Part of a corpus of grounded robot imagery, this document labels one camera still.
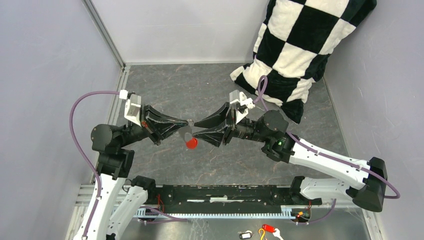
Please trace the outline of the red key tag with keyring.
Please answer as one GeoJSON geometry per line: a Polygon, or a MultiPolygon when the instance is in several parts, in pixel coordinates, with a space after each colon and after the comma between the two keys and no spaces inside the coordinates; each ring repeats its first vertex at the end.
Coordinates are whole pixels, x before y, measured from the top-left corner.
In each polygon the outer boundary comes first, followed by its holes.
{"type": "Polygon", "coordinates": [[[195,149],[198,145],[198,140],[193,137],[193,130],[192,127],[194,126],[194,121],[192,119],[188,119],[187,120],[188,125],[181,127],[178,130],[178,133],[180,135],[180,137],[183,139],[183,141],[185,142],[185,145],[188,149],[195,149]]]}

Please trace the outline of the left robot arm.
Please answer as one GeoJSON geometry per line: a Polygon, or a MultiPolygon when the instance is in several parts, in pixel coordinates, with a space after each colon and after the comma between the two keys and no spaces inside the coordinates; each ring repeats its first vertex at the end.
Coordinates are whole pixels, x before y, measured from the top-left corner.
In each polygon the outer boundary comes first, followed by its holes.
{"type": "Polygon", "coordinates": [[[73,239],[120,240],[144,203],[151,204],[157,198],[156,182],[147,177],[136,177],[117,208],[117,197],[127,180],[135,152],[124,147],[151,140],[155,145],[170,137],[177,130],[187,127],[184,119],[165,115],[150,105],[126,104],[124,117],[128,123],[122,126],[99,124],[91,132],[92,149],[99,152],[95,173],[96,181],[86,215],[73,239]]]}

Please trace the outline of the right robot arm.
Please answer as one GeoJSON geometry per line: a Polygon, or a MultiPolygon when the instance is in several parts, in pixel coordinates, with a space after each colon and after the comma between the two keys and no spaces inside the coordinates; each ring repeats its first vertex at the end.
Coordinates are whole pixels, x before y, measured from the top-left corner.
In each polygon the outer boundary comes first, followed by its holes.
{"type": "Polygon", "coordinates": [[[388,186],[384,160],[355,159],[317,147],[287,132],[289,123],[277,110],[268,110],[258,120],[251,120],[226,102],[194,126],[202,130],[193,136],[213,146],[229,144],[233,138],[260,142],[264,144],[261,151],[275,162],[304,166],[329,176],[295,177],[288,191],[289,199],[295,204],[332,198],[350,200],[371,212],[383,210],[388,186]]]}

